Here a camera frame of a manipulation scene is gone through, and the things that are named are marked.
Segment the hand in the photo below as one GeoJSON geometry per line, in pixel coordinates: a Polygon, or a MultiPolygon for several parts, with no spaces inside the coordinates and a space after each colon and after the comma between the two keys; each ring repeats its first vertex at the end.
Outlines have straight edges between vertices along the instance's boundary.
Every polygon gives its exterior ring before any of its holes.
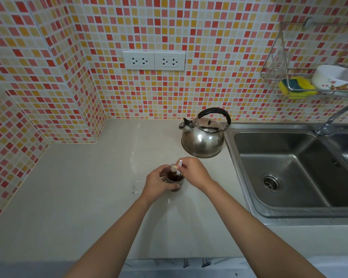
{"type": "Polygon", "coordinates": [[[161,180],[160,177],[165,176],[164,169],[167,167],[170,167],[170,165],[162,165],[147,175],[141,197],[147,201],[148,205],[152,205],[166,190],[180,187],[179,184],[166,183],[161,180]]]}
{"type": "Polygon", "coordinates": [[[204,191],[207,185],[214,183],[214,180],[210,177],[207,169],[198,158],[184,157],[180,160],[182,160],[183,163],[181,167],[178,167],[178,170],[193,186],[204,191]]]}

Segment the double bowl sink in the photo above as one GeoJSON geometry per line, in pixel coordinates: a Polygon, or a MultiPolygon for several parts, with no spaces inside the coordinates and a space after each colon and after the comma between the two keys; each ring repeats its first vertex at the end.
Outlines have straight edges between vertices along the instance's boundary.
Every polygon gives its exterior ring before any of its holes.
{"type": "Polygon", "coordinates": [[[348,224],[348,126],[232,124],[226,143],[250,212],[266,224],[348,224]]]}

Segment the faucet spout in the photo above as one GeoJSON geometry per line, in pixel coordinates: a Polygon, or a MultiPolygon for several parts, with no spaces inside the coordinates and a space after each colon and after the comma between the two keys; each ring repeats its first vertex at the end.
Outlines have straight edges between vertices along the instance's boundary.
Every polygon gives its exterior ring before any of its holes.
{"type": "Polygon", "coordinates": [[[348,111],[348,105],[343,107],[336,113],[334,113],[325,123],[323,123],[320,127],[315,129],[313,132],[319,136],[328,136],[335,133],[336,129],[331,125],[339,116],[343,115],[348,111]]]}

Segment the stainless steel kettle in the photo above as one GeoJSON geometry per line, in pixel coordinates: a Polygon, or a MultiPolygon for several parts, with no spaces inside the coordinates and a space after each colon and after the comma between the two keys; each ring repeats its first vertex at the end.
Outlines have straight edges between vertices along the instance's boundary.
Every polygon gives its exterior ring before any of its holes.
{"type": "Polygon", "coordinates": [[[224,131],[231,125],[231,117],[222,108],[212,107],[201,111],[193,120],[183,119],[179,129],[182,133],[182,146],[189,154],[199,158],[210,158],[220,152],[224,142],[224,131]],[[228,125],[224,130],[210,118],[204,118],[208,114],[223,114],[227,118],[228,125]]]}

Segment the white outlet plate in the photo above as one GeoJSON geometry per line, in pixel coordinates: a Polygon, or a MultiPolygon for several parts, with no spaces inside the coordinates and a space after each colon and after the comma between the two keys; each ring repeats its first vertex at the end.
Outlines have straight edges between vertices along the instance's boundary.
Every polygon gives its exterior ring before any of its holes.
{"type": "Polygon", "coordinates": [[[156,70],[184,70],[186,52],[155,51],[156,70]]]}
{"type": "Polygon", "coordinates": [[[126,69],[154,70],[155,55],[153,51],[122,51],[126,69]]]}

